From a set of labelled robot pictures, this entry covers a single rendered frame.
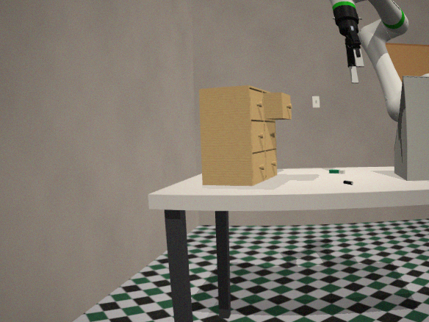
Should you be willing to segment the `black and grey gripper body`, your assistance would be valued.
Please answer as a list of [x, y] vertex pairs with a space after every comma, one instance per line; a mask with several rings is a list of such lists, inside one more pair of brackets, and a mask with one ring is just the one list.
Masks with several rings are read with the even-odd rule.
[[[358, 25], [355, 21], [344, 20], [344, 21], [341, 21], [338, 26], [339, 26], [339, 32], [343, 36], [348, 35], [348, 37], [351, 38], [349, 30], [348, 30], [349, 26], [354, 26], [356, 28], [356, 32], [358, 34]], [[347, 41], [347, 44], [349, 47], [351, 47], [350, 42]]]

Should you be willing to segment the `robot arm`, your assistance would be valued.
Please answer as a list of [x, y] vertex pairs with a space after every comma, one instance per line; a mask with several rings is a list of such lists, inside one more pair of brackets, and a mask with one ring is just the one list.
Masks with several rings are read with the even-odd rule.
[[[355, 3], [366, 0], [329, 0], [333, 8], [336, 25], [352, 20], [358, 24]], [[408, 30], [408, 19], [393, 0], [368, 0], [377, 10], [381, 19], [364, 26], [358, 37], [378, 76], [386, 109], [394, 121], [398, 122], [402, 82], [394, 68], [386, 42], [403, 35]]]

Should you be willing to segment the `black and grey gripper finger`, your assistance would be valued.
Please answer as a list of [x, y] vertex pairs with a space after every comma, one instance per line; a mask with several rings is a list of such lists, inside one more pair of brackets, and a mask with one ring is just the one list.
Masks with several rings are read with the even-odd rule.
[[348, 46], [346, 38], [345, 38], [345, 45], [347, 50], [347, 64], [349, 63], [348, 68], [350, 70], [351, 83], [358, 83], [358, 75], [356, 71], [353, 49]]
[[348, 42], [351, 43], [351, 48], [353, 49], [353, 53], [356, 61], [356, 67], [364, 67], [364, 62], [363, 62], [361, 47], [360, 47], [361, 42], [356, 32], [356, 28], [354, 26], [349, 26], [348, 29], [352, 39], [349, 38], [348, 35], [345, 35], [345, 36]]

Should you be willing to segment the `tan wooden chest of drawers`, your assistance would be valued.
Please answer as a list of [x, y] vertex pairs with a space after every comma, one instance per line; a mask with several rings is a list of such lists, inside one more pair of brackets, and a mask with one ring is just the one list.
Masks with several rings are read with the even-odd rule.
[[[203, 185], [254, 186], [253, 152], [276, 150], [275, 147], [252, 151], [251, 121], [275, 120], [250, 116], [250, 85], [199, 89], [201, 124], [201, 163]], [[268, 120], [268, 121], [265, 121]]]

